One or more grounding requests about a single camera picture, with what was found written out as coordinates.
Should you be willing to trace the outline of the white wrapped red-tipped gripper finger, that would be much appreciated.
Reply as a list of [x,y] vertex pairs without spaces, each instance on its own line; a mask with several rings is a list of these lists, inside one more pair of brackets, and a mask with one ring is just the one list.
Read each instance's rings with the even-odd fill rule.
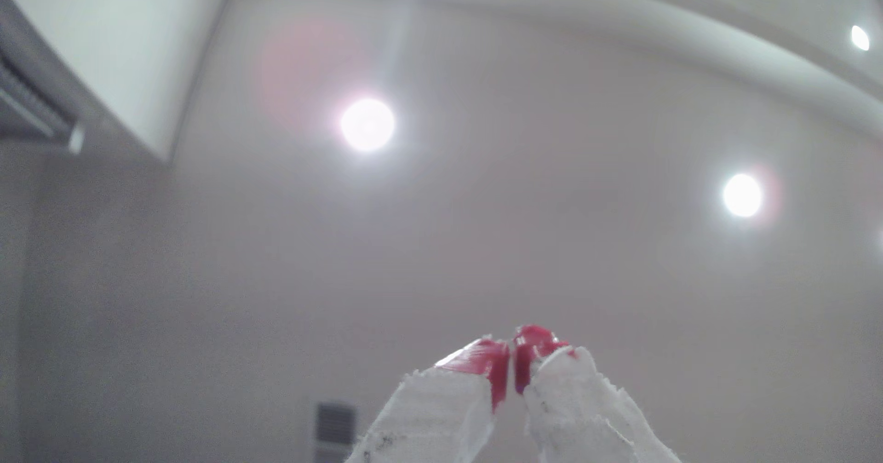
[[680,462],[590,351],[539,325],[514,336],[514,382],[541,462]]
[[510,345],[485,336],[403,378],[348,462],[472,462],[506,398]]

